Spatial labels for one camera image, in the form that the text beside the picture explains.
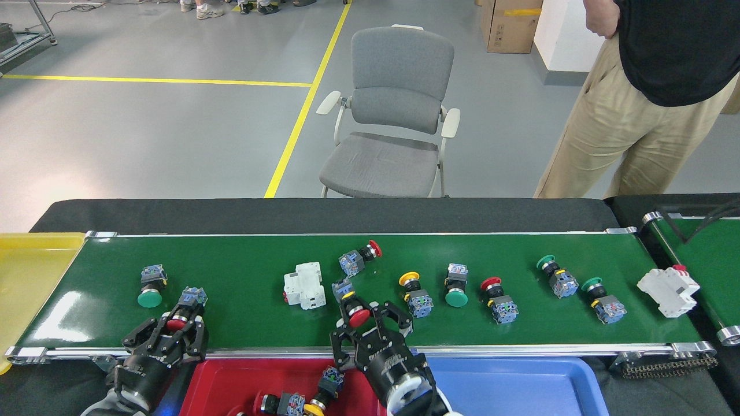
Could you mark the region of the person's right hand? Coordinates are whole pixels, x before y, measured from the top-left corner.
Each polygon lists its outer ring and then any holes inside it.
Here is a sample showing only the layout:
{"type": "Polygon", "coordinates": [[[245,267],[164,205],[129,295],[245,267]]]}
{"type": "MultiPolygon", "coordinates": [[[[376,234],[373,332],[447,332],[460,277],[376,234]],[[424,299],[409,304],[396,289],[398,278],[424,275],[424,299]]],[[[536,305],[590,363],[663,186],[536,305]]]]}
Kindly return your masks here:
{"type": "Polygon", "coordinates": [[[620,8],[611,0],[584,0],[585,27],[605,39],[612,39],[617,32],[620,8]]]}

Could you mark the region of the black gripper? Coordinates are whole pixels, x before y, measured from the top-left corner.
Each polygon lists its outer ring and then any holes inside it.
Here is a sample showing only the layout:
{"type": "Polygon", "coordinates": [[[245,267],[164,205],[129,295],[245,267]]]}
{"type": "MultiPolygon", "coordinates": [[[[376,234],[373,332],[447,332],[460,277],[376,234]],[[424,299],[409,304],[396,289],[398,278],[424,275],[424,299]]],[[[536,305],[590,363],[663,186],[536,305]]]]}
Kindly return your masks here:
{"type": "Polygon", "coordinates": [[[200,314],[188,321],[171,319],[170,331],[167,321],[166,314],[150,318],[123,337],[130,352],[143,346],[149,353],[170,351],[170,356],[132,354],[114,367],[113,393],[122,405],[158,405],[178,364],[205,358],[208,332],[200,314]]]}
{"type": "Polygon", "coordinates": [[[424,369],[424,359],[413,355],[405,344],[408,334],[414,332],[413,318],[396,304],[373,302],[373,318],[377,328],[362,334],[359,329],[359,298],[341,298],[341,317],[331,332],[331,350],[339,370],[357,369],[367,378],[376,394],[389,394],[402,382],[418,382],[410,388],[415,394],[431,390],[424,369]],[[397,324],[388,328],[386,319],[397,324]],[[354,358],[349,347],[354,348],[354,358]]]}

